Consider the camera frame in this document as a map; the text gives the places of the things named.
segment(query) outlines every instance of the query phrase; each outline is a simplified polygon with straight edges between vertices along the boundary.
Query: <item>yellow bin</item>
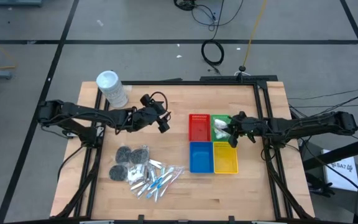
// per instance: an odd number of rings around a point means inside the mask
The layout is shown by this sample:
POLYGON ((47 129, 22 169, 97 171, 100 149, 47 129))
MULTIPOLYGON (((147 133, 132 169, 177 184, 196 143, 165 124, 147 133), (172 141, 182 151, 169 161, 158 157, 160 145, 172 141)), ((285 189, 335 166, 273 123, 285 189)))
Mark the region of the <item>yellow bin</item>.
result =
POLYGON ((237 148, 232 148, 228 142, 214 142, 214 172, 238 174, 237 148))

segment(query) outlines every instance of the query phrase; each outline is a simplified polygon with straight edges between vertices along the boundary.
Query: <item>yellow cable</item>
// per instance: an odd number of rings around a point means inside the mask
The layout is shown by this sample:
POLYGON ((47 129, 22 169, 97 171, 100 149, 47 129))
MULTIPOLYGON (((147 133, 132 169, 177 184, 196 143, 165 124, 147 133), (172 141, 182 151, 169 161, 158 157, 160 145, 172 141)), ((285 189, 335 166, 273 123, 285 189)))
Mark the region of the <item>yellow cable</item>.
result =
POLYGON ((254 34, 255 34, 255 31, 256 31, 256 27, 258 26, 258 23, 259 23, 259 21, 260 21, 260 18, 262 17, 262 14, 263 14, 264 11, 265 11, 265 8, 266 8, 266 0, 264 0, 264 2, 263 2, 263 4, 262 4, 262 8, 261 8, 261 10, 260 10, 260 13, 259 13, 258 18, 256 19, 256 22, 255 22, 255 25, 254 25, 254 29, 252 30, 251 37, 249 38, 246 57, 245 57, 245 59, 244 59, 244 63, 242 64, 242 66, 245 66, 245 65, 246 65, 246 61, 247 61, 247 58, 248 58, 249 50, 251 49, 251 41, 252 41, 252 38, 254 38, 254 34))
POLYGON ((12 57, 11 55, 9 55, 8 52, 6 52, 2 47, 0 47, 0 51, 7 57, 9 58, 12 62, 13 62, 13 66, 3 66, 0 67, 0 69, 11 69, 11 68, 16 68, 17 67, 17 63, 14 57, 12 57))

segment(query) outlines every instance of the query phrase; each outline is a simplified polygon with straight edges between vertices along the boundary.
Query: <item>gray scrubber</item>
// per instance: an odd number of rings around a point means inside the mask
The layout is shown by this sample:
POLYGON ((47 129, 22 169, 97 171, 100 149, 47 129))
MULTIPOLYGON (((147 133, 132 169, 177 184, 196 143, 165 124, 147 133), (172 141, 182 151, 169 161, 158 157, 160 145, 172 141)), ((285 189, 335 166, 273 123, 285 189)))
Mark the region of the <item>gray scrubber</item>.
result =
POLYGON ((128 146, 121 146, 116 153, 116 162, 129 162, 129 157, 131 156, 131 149, 128 146))
POLYGON ((149 160, 149 150, 136 149, 131 153, 130 159, 133 164, 144 164, 149 160))
POLYGON ((115 181, 124 181, 128 176, 128 169, 123 165, 115 165, 109 171, 110 179, 115 181))

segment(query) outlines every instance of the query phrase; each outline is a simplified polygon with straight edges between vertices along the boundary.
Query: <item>white lid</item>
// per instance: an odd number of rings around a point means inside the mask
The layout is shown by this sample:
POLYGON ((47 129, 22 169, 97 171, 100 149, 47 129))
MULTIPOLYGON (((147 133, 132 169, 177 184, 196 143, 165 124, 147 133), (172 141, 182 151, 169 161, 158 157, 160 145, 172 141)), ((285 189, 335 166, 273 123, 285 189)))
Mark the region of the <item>white lid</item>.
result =
POLYGON ((100 88, 106 89, 113 87, 118 82, 118 76, 113 71, 104 71, 96 78, 96 83, 100 88))

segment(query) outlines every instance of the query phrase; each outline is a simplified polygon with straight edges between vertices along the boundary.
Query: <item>wooden table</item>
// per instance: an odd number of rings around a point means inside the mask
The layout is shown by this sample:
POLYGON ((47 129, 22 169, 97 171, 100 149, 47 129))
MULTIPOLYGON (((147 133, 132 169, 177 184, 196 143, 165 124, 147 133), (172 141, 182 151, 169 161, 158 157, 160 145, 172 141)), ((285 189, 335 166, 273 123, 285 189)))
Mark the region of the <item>wooden table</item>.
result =
MULTIPOLYGON (((266 163, 260 158, 262 150, 260 137, 255 137, 255 144, 246 137, 239 138, 238 174, 189 172, 188 115, 190 113, 234 115, 245 111, 247 116, 257 118, 252 86, 134 85, 126 86, 126 91, 129 96, 126 106, 138 108, 142 107, 139 102, 142 95, 155 91, 165 93, 169 110, 172 111, 170 129, 160 134, 157 124, 154 124, 135 133, 123 131, 116 136, 113 129, 107 128, 92 219, 136 220, 138 215, 145 215, 146 220, 227 220, 228 216, 234 215, 236 220, 274 220, 266 163), (129 190, 129 184, 114 182, 108 177, 109 169, 114 165, 116 150, 120 146, 128 145, 135 149, 143 144, 149 145, 151 159, 186 167, 185 173, 171 185, 157 203, 145 198, 138 200, 129 190)), ((283 83, 268 82, 268 92, 273 116, 290 119, 283 83)), ((96 94, 95 82, 83 82, 78 104, 93 107, 96 94)), ((264 105, 262 91, 260 95, 264 105)), ((90 124, 88 121, 80 122, 84 125, 90 124)), ((289 144, 297 147, 295 140, 290 141, 289 144)), ((69 140, 65 157, 79 145, 78 139, 69 140)), ((281 152, 288 189, 306 212, 314 215, 300 153, 290 147, 282 149, 281 152)), ((51 215, 60 212, 78 189, 84 156, 85 150, 63 168, 51 215)), ((279 188, 277 193, 281 214, 284 217, 285 206, 279 188)), ((85 192, 83 200, 85 202, 82 203, 82 215, 85 214, 88 191, 85 192)))

